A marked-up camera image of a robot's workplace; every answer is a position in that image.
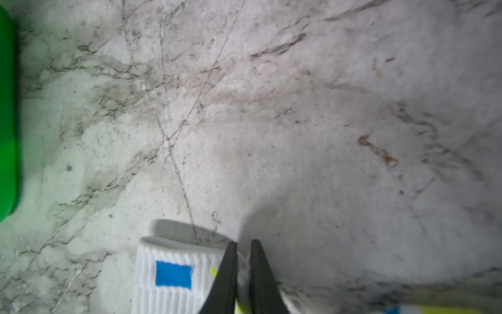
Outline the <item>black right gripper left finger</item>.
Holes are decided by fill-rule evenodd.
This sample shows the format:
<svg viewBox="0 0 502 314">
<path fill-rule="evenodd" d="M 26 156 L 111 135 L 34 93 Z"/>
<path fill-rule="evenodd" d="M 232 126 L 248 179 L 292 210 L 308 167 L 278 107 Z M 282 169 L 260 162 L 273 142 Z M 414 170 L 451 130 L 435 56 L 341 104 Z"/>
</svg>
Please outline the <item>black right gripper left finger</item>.
<svg viewBox="0 0 502 314">
<path fill-rule="evenodd" d="M 238 276 L 237 244 L 229 242 L 200 314 L 234 314 Z"/>
</svg>

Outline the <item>white sock blue yellow patches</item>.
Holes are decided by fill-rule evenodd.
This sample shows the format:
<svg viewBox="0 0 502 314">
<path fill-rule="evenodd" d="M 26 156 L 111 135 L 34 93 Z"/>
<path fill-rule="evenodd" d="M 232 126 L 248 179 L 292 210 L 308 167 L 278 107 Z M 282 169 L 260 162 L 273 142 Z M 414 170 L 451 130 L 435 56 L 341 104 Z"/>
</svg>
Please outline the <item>white sock blue yellow patches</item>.
<svg viewBox="0 0 502 314">
<path fill-rule="evenodd" d="M 160 237 L 142 238 L 136 258 L 132 313 L 199 313 L 213 286 L 225 250 Z M 235 313 L 252 313 L 250 254 L 244 256 L 237 251 L 237 255 Z M 279 286 L 278 290 L 288 311 L 299 313 L 294 301 L 281 292 Z"/>
</svg>

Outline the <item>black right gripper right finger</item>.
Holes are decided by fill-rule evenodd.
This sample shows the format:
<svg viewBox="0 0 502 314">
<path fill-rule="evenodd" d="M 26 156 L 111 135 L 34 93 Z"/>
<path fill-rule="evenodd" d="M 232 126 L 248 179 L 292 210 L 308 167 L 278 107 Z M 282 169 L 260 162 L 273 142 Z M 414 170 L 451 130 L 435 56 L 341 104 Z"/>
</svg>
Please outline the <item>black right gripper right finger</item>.
<svg viewBox="0 0 502 314">
<path fill-rule="evenodd" d="M 253 239 L 250 249 L 250 305 L 254 314 L 289 314 L 264 248 Z"/>
</svg>

